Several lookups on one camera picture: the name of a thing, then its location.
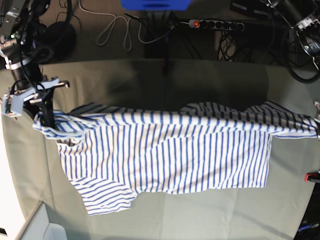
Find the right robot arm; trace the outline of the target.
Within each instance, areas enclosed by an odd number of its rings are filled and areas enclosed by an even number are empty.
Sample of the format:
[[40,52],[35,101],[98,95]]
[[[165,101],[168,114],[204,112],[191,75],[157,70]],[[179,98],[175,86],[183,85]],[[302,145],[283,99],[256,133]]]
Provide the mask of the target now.
[[50,6],[49,0],[13,0],[0,26],[0,56],[14,82],[1,98],[1,113],[17,118],[22,113],[40,123],[55,128],[53,95],[57,88],[70,86],[67,80],[48,79],[40,65],[55,54],[55,47],[63,40],[73,14],[72,1],[66,2],[66,17],[61,30],[48,44],[37,39],[42,16]]

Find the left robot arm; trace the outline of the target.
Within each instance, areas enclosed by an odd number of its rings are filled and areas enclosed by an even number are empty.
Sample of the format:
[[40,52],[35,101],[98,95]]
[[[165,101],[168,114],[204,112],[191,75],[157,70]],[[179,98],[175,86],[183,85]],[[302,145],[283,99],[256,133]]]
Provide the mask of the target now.
[[281,44],[285,45],[287,35],[292,32],[316,68],[311,78],[299,76],[289,63],[286,48],[283,47],[284,65],[288,72],[302,84],[315,83],[320,79],[320,6],[314,0],[266,0],[264,3],[288,24],[289,29],[285,30]]

